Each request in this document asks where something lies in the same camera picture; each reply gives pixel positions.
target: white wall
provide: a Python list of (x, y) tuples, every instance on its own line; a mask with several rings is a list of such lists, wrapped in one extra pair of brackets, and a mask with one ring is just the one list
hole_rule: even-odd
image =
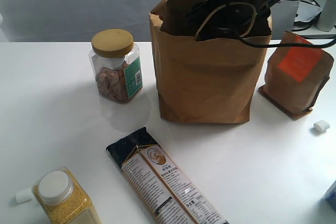
[[(124, 28), (135, 40), (149, 41), (148, 13), (159, 1), (0, 0), (2, 29), (10, 41), (90, 41), (107, 28)], [(273, 23), (282, 34), (283, 21)]]

